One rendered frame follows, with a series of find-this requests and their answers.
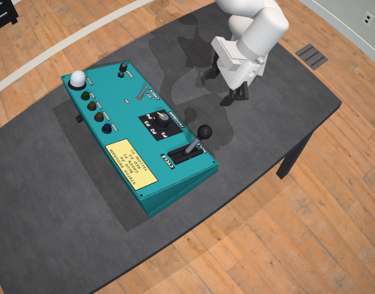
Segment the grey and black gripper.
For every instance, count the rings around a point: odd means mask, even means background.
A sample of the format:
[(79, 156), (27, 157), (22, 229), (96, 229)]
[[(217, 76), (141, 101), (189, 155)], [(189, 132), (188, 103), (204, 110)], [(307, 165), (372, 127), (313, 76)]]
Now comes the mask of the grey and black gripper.
[[(248, 86), (256, 77), (261, 65), (250, 60), (239, 60), (241, 66), (236, 72), (228, 71), (223, 62), (215, 52), (212, 68), (205, 76), (207, 79), (215, 79), (221, 72), (228, 86), (230, 87), (229, 95), (220, 102), (220, 106), (230, 106), (235, 100), (248, 100)], [(234, 94), (234, 90), (236, 93)], [(240, 95), (240, 92), (242, 94)]]

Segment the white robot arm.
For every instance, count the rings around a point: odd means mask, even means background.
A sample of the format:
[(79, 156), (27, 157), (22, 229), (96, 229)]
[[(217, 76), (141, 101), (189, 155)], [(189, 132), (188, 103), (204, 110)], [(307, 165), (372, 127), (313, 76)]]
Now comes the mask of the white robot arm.
[[(234, 41), (215, 37), (211, 42), (228, 71), (237, 71), (239, 60), (263, 65), (264, 58), (289, 28), (275, 0), (215, 0), (226, 13)], [(238, 40), (238, 41), (237, 41)], [(237, 42), (235, 42), (237, 41)]]

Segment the teal control console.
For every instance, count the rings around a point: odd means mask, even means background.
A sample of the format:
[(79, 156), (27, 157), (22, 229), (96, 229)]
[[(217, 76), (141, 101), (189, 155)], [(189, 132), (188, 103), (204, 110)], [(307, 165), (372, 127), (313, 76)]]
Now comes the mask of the teal control console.
[(87, 123), (149, 218), (218, 171), (200, 143), (211, 127), (201, 125), (195, 137), (129, 61), (60, 77), (77, 122)]

